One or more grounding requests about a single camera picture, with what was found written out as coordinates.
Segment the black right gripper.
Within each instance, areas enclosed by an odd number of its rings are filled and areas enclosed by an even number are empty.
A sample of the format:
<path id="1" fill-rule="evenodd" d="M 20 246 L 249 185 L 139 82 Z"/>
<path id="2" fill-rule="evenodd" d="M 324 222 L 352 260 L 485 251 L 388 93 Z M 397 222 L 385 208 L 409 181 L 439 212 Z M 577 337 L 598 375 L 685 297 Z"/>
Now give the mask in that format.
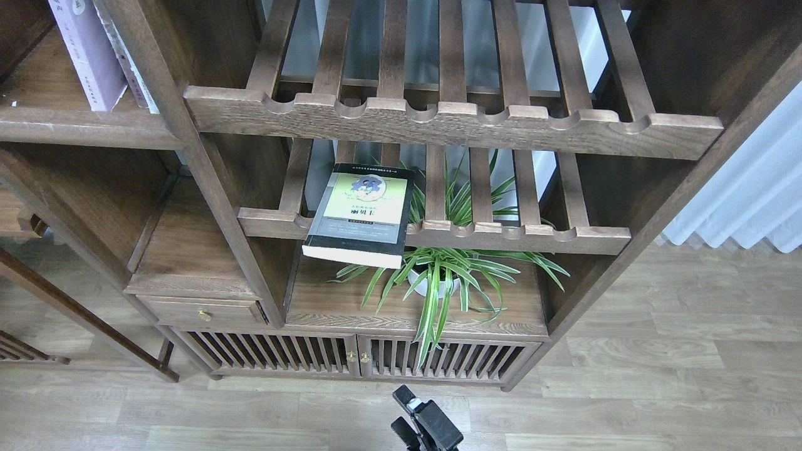
<path id="1" fill-rule="evenodd" d="M 402 440 L 407 450 L 458 450 L 464 435 L 436 402 L 423 403 L 407 385 L 400 385 L 392 392 L 398 405 L 410 415 L 418 433 L 404 417 L 398 417 L 390 428 Z"/>

